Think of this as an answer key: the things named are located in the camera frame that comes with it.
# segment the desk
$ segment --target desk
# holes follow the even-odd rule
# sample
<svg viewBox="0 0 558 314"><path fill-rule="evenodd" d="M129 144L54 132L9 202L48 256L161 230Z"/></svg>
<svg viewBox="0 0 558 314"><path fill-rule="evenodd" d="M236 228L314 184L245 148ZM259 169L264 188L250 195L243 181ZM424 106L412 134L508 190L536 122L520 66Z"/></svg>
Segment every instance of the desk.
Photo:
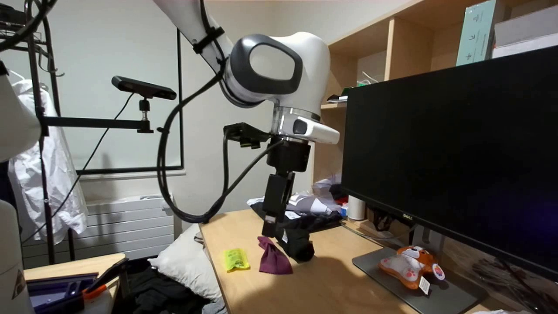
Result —
<svg viewBox="0 0 558 314"><path fill-rule="evenodd" d="M98 258L88 258L88 259L75 259L68 263L54 263L48 266L37 266L37 268L27 268L25 279L49 279L49 277L61 277L61 275L75 275L75 273L91 273L98 272L103 273L109 266L114 263L124 259L124 252L117 254L107 254ZM119 282L112 282L112 286L100 296L96 296L93 301L86 303L84 314L109 314L112 312L116 293L117 293Z"/></svg>
<svg viewBox="0 0 558 314"><path fill-rule="evenodd" d="M292 259L295 270L292 275L259 270L264 252L259 245L260 231L262 219L252 209L225 212L203 224L206 249L232 314L415 312L353 265L354 256L381 245L349 228L314 231L311 238L316 256L309 263ZM227 273L222 254L231 247L246 249L250 270Z"/></svg>

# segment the metal rack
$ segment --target metal rack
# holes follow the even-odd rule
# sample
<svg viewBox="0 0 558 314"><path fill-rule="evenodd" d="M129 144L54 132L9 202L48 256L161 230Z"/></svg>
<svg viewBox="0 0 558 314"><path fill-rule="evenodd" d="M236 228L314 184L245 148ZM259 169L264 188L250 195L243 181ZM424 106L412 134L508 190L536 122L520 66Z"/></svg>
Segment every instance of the metal rack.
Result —
<svg viewBox="0 0 558 314"><path fill-rule="evenodd" d="M27 22L34 19L34 6L41 6L39 0L25 0L25 12L20 10L9 10L11 6L4 5L2 8L6 13L2 13L6 19L0 19L0 31L9 31L14 33L21 29ZM54 61L54 48L53 48L53 36L51 36L51 24L48 15L42 17L41 26L44 29L46 38L37 40L35 33L28 34L25 45L16 45L13 50L21 50L28 52L30 59L30 71L32 71L32 81L34 81L34 101L35 101L35 115L39 120L44 116L44 108L42 108L42 97L41 97L41 64L37 57L46 57L48 59L48 71L51 76L51 92L53 92L53 102L56 115L60 116L60 94L58 94L58 73L56 73L56 61ZM44 148L44 136L49 134L49 125L42 123L42 136L41 136L41 151ZM48 252L49 252L49 263L54 263L54 235L53 235L53 209L48 202L48 174L46 174L46 165L42 163L42 190L44 190L44 205L46 205L46 228L48 228Z"/></svg>

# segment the white fabric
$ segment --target white fabric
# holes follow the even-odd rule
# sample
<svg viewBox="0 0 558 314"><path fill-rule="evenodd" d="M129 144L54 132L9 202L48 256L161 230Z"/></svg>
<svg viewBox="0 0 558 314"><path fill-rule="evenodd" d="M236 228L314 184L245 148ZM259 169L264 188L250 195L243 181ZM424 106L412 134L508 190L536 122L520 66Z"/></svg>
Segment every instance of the white fabric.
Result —
<svg viewBox="0 0 558 314"><path fill-rule="evenodd" d="M32 80L21 78L13 85L21 102L27 108L35 109ZM41 92L46 115L56 115L51 94L44 88L41 88ZM63 129L49 127L49 136L44 139L44 162L48 170L49 204L54 212L65 200L77 177ZM39 143L11 158L9 177L14 188L18 207L27 209L28 218L35 223L35 226L42 226L46 223L46 212L42 204L44 195ZM86 214L88 204L81 184L77 184L63 209L53 218L54 242L60 244L68 228L82 233L86 230ZM35 230L23 230L23 237L28 237L32 231ZM46 228L42 228L35 238L44 238L44 235Z"/></svg>
<svg viewBox="0 0 558 314"><path fill-rule="evenodd" d="M215 300L222 296L220 284L201 242L199 224L191 224L170 247L150 259L161 273L191 287L196 294Z"/></svg>

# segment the monitor stand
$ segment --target monitor stand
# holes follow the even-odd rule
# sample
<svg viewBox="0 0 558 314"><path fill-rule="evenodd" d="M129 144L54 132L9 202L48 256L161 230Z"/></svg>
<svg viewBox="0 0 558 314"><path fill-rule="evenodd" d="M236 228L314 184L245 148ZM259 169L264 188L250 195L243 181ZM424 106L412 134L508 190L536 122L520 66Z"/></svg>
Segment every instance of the monitor stand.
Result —
<svg viewBox="0 0 558 314"><path fill-rule="evenodd" d="M414 306L417 312L466 312L487 296L487 291L480 287L461 287L449 279L443 282L431 280L433 286L429 294L424 294L421 289L410 291L398 279L388 275L384 270L379 268L381 259L393 256L395 252L395 249L384 247L381 251L356 256L353 263L363 272L367 272L388 291L391 291L393 294L407 301L410 306Z"/></svg>

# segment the white cloth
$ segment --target white cloth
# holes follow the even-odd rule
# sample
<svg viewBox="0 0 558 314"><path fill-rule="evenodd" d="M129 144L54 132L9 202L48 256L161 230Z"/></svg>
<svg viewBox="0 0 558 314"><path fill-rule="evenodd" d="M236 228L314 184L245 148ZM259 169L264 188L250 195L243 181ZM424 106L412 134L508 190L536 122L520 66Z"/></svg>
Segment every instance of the white cloth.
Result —
<svg viewBox="0 0 558 314"><path fill-rule="evenodd" d="M35 109L32 80L21 78L14 81L13 87L21 102ZM56 115L51 94L44 88L41 88L41 92L46 115ZM48 170L49 204L54 212L65 200L77 177L63 129L49 127L49 136L44 139L44 162ZM9 177L14 188L18 207L27 209L28 218L35 223L34 230L23 228L25 238L46 223L39 143L11 158ZM60 244L68 228L82 233L86 230L86 216L88 204L82 188L77 183L63 209L53 218L54 242ZM37 240L44 237L46 228L35 235Z"/></svg>

